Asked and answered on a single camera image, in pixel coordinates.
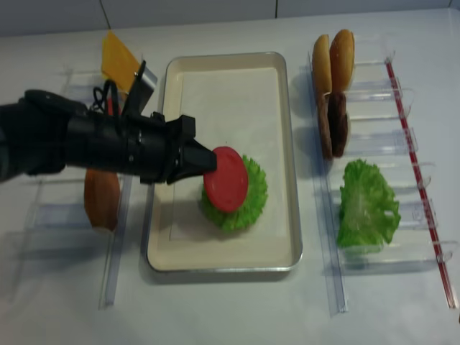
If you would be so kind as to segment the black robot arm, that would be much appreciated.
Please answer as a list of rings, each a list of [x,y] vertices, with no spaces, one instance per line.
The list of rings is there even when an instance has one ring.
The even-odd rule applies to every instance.
[[[28,90],[1,106],[1,181],[82,167],[168,185],[211,173],[216,154],[195,139],[196,121],[126,104],[120,116],[92,111],[54,93]]]

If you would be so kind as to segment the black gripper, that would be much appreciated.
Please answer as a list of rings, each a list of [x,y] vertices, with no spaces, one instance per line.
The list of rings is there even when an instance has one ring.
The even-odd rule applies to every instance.
[[[172,121],[153,112],[149,128],[142,134],[142,184],[178,181],[212,173],[217,168],[216,154],[194,140],[196,120],[181,115]]]

